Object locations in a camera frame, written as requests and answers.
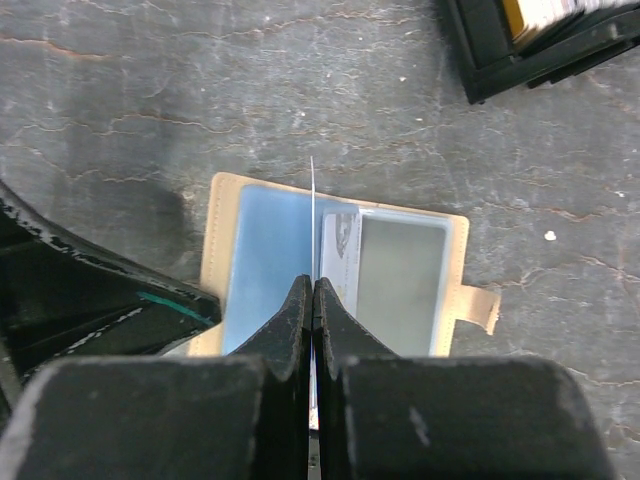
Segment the crack in concrete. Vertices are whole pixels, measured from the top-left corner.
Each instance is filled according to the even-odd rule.
[[[609,91],[609,88],[606,85],[603,85],[596,80],[594,72],[585,72],[584,76],[592,85],[596,87],[596,91],[600,92],[602,95],[608,98],[616,108],[626,113],[636,121],[640,122],[640,115],[638,115],[638,112],[634,109],[634,107],[632,107],[631,105],[627,105],[619,98],[616,98],[616,96]]]
[[[522,289],[525,289],[527,287],[530,287],[531,285],[533,285],[537,280],[539,280],[542,276],[549,274],[553,271],[557,271],[560,270],[562,268],[565,267],[570,267],[573,265],[577,265],[580,263],[586,263],[587,265],[591,265],[591,266],[596,266],[596,267],[604,267],[607,268],[608,270],[611,270],[612,272],[614,272],[616,274],[616,278],[618,279],[624,279],[624,281],[627,281],[629,283],[640,283],[640,277],[637,277],[635,275],[632,275],[630,273],[627,273],[626,271],[624,271],[623,269],[620,268],[616,268],[613,267],[612,265],[609,265],[606,262],[603,262],[602,260],[596,258],[596,257],[592,257],[592,256],[586,256],[586,255],[582,255],[582,254],[576,254],[576,259],[570,262],[563,262],[563,263],[559,263],[555,266],[552,267],[535,267],[533,268],[531,271],[525,273],[524,275],[522,275],[520,277],[519,280],[514,280],[514,279],[508,279],[508,280],[504,280],[504,281],[493,281],[493,282],[489,282],[487,284],[484,285],[480,285],[483,288],[505,288],[505,287],[520,287]],[[535,277],[533,277],[530,281],[529,278],[536,274],[536,273],[541,273],[540,275],[537,275]]]
[[[124,12],[124,10],[112,10],[110,8],[103,7],[102,5],[99,5],[98,3],[92,2],[90,0],[77,0],[77,1],[79,1],[80,3],[84,3],[85,5],[91,5],[92,7],[97,8],[98,10],[105,13],[115,13],[116,15],[128,16]]]
[[[19,138],[20,134],[22,133],[22,131],[29,130],[31,128],[37,128],[38,130],[41,130],[43,132],[55,132],[55,133],[58,133],[58,132],[64,132],[68,128],[72,127],[72,126],[86,128],[87,130],[89,130],[89,132],[92,135],[98,135],[98,136],[102,136],[102,137],[109,136],[109,135],[114,135],[114,134],[120,134],[120,135],[142,135],[142,133],[139,133],[139,132],[124,132],[124,131],[121,131],[121,130],[114,130],[113,129],[114,124],[119,123],[119,122],[124,122],[127,118],[142,118],[142,119],[154,120],[154,121],[158,121],[158,122],[166,122],[166,123],[170,123],[170,124],[173,124],[173,125],[196,126],[198,128],[201,128],[202,130],[205,130],[208,133],[211,133],[211,134],[214,134],[214,135],[223,135],[223,134],[226,134],[226,133],[231,133],[234,130],[236,130],[237,128],[246,127],[246,125],[244,123],[238,122],[238,123],[235,123],[235,124],[231,125],[226,130],[214,130],[213,128],[202,124],[201,122],[196,122],[196,121],[191,121],[191,120],[181,120],[181,119],[171,118],[171,117],[162,116],[162,115],[153,115],[153,114],[145,114],[145,113],[127,113],[125,115],[122,115],[121,117],[116,117],[116,118],[111,119],[111,121],[109,122],[109,129],[104,131],[104,132],[95,130],[93,127],[91,127],[90,125],[88,125],[86,123],[81,123],[81,122],[77,122],[77,121],[67,121],[65,123],[65,125],[60,127],[60,128],[46,128],[46,127],[43,127],[42,125],[38,125],[38,124],[25,125],[23,127],[20,127],[20,129],[18,129],[18,131],[15,134],[13,134],[9,140],[14,140],[16,138]]]
[[[113,183],[146,182],[150,177],[156,174],[159,174],[159,172],[156,170],[153,172],[149,172],[143,175],[142,177],[130,176],[130,177],[124,177],[124,178],[117,178],[117,177],[109,177],[99,169],[92,168],[82,173],[79,173],[77,175],[70,175],[69,172],[67,172],[64,168],[60,167],[59,165],[56,165],[54,162],[49,160],[47,156],[44,153],[42,153],[42,151],[40,151],[38,148],[31,147],[28,145],[3,145],[3,146],[6,148],[19,148],[19,149],[27,150],[28,152],[32,153],[37,158],[39,158],[41,161],[43,161],[45,164],[47,164],[49,167],[51,167],[53,170],[60,173],[66,180],[72,183],[75,183],[89,175],[99,175],[103,182],[113,182]]]
[[[354,20],[354,19],[364,19],[371,22],[379,23],[382,26],[398,26],[407,22],[416,21],[415,17],[405,17],[398,20],[385,20],[380,18],[379,15],[372,15],[370,12],[334,12],[327,13],[325,15],[315,15],[313,17],[303,17],[296,18],[294,20],[289,20],[287,22],[282,23],[274,23],[271,25],[267,25],[263,28],[252,28],[251,30],[245,30],[242,32],[229,32],[224,35],[214,35],[209,32],[182,32],[177,35],[173,35],[174,37],[183,37],[183,36],[202,36],[212,38],[214,40],[224,40],[229,37],[234,36],[248,36],[248,35],[264,35],[267,33],[278,33],[284,30],[287,27],[292,25],[300,24],[300,23],[314,23],[320,20],[335,20],[335,19],[345,19],[345,20]]]
[[[576,370],[575,368],[572,368],[572,367],[567,367],[566,365],[563,365],[563,367],[569,370],[571,373],[584,378],[587,382],[593,385],[596,385],[598,387],[628,387],[630,385],[640,385],[640,380],[624,380],[621,382],[612,382],[612,381],[601,382],[599,380],[591,378],[589,374],[587,374],[586,372],[581,372],[580,370]]]
[[[7,43],[10,45],[33,45],[36,47],[41,47],[44,50],[48,50],[51,53],[57,55],[65,55],[67,57],[75,58],[78,60],[92,60],[92,61],[104,61],[112,58],[116,58],[114,55],[99,55],[95,53],[79,53],[73,50],[69,50],[64,47],[60,47],[50,40],[36,40],[36,39],[25,39],[21,40],[18,38],[5,37],[0,36],[0,43]]]
[[[623,432],[623,436],[635,443],[640,443],[640,432],[634,430],[629,425],[623,423],[614,423],[613,426],[618,427]]]
[[[602,213],[587,213],[585,215],[578,215],[576,213],[572,213],[566,209],[559,207],[516,207],[512,205],[504,205],[499,203],[488,202],[483,200],[484,205],[488,205],[490,207],[498,208],[501,210],[506,210],[510,212],[517,213],[528,213],[528,212],[543,212],[543,213],[552,213],[554,215],[558,215],[566,220],[569,220],[572,223],[582,223],[589,221],[594,218],[602,218],[606,215],[616,215],[618,217],[631,217],[634,215],[640,214],[640,212],[629,212],[629,213],[621,213],[614,208],[611,207],[602,207]]]

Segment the white card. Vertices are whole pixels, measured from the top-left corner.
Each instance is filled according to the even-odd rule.
[[[356,316],[362,214],[326,213],[322,225],[320,276],[327,277],[345,310]]]

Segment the beige leather cover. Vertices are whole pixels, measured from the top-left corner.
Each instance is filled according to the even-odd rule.
[[[233,260],[240,192],[246,185],[262,185],[280,190],[310,194],[308,190],[231,173],[218,173],[213,177],[200,284],[203,290],[220,298],[223,312],[226,307],[229,275]],[[453,243],[449,257],[449,278],[447,279],[447,289],[440,315],[435,354],[438,356],[449,355],[456,320],[475,323],[484,328],[489,335],[493,334],[493,329],[498,320],[500,296],[487,290],[462,285],[464,256],[469,234],[469,220],[467,218],[444,213],[426,212],[415,208],[332,197],[331,195],[320,193],[318,196],[333,198],[363,207],[379,207],[418,214],[428,213],[429,215],[450,219],[453,223]],[[190,356],[219,355],[222,350],[223,329],[224,321],[192,339],[189,343],[188,354]]]

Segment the gray concrete surface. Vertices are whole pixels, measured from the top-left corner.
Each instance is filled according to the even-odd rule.
[[[482,106],[452,63],[429,1],[5,0],[0,176],[190,282],[218,171],[466,215],[503,309],[453,354],[560,362],[640,478],[640,55]]]

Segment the white speck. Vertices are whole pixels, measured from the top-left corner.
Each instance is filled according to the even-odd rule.
[[[429,447],[431,445],[431,441],[428,436],[427,423],[420,415],[420,412],[415,409],[415,407],[409,407],[409,420],[413,424],[413,429],[418,436],[418,440],[424,447]]]
[[[516,198],[511,202],[511,205],[518,208],[529,208],[529,202],[522,198]]]
[[[320,428],[320,417],[318,415],[318,408],[312,408],[309,410],[309,428],[318,430]]]
[[[360,365],[360,358],[353,356],[353,357],[347,357],[344,360],[344,365],[346,365],[347,367],[356,367],[358,365]]]
[[[69,26],[69,12],[67,12],[66,8],[63,7],[60,10],[59,18],[61,25],[64,25],[65,27]]]
[[[5,100],[4,111],[5,113],[12,110],[17,104],[13,100]]]

